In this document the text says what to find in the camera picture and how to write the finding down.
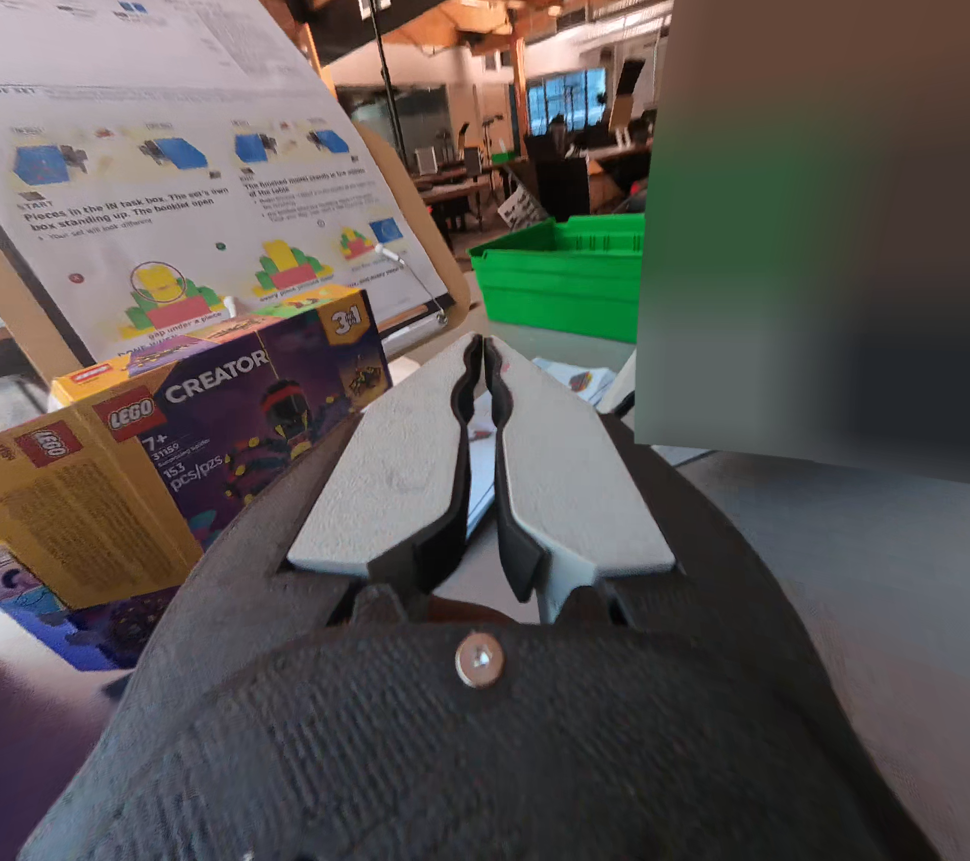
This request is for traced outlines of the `closed instruction booklet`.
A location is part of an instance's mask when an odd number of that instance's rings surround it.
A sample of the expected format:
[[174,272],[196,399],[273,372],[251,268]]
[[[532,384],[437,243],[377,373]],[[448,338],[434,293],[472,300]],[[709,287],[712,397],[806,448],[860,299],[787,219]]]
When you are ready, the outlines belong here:
[[586,368],[540,357],[533,358],[532,362],[601,413],[612,413],[619,407],[621,400],[612,390],[617,374],[612,369]]

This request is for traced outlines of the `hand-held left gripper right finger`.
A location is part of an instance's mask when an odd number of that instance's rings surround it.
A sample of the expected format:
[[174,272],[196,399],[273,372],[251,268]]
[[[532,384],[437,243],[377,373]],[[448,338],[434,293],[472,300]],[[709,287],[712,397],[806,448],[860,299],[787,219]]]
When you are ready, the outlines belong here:
[[570,595],[675,570],[599,412],[497,337],[485,340],[503,573],[554,623]]

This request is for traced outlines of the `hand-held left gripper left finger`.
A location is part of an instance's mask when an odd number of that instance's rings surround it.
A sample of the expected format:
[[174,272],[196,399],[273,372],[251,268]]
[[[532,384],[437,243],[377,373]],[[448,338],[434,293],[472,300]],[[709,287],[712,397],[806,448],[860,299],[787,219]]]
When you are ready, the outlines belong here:
[[400,592],[432,592],[455,572],[483,349],[466,334],[370,404],[288,552],[292,566]]

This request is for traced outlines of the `green plastic bin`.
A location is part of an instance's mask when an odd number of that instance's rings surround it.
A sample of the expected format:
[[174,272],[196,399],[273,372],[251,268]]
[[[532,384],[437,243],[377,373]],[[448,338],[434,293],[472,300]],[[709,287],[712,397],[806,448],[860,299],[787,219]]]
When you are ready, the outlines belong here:
[[491,321],[637,341],[645,216],[574,216],[468,250]]

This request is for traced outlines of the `lego set box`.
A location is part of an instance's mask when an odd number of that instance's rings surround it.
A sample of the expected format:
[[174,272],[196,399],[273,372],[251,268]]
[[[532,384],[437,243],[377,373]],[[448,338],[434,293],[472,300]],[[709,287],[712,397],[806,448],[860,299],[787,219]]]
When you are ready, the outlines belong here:
[[1,608],[75,669],[131,669],[234,519],[391,386],[341,285],[55,381],[1,436]]

